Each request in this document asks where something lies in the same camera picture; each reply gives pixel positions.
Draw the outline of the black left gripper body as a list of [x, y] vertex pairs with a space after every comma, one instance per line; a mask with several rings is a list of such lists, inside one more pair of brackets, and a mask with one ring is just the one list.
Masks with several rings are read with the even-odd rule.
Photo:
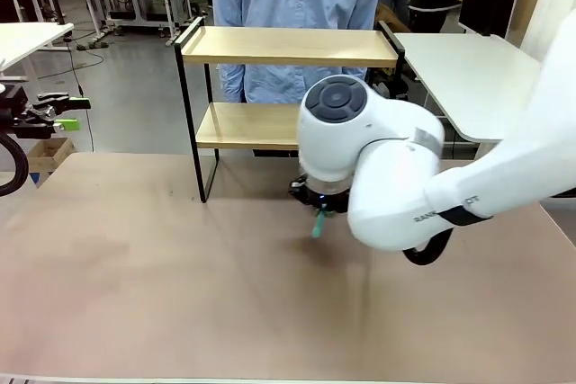
[[51, 105], [2, 108], [1, 132], [17, 138], [47, 139], [55, 133], [55, 116]]

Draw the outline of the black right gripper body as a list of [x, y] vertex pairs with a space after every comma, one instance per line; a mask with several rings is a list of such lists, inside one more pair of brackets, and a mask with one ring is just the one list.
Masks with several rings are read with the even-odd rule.
[[307, 175], [302, 174], [292, 180], [289, 185], [290, 195], [305, 206], [325, 213], [346, 213], [349, 190], [334, 195], [322, 195], [308, 187]]

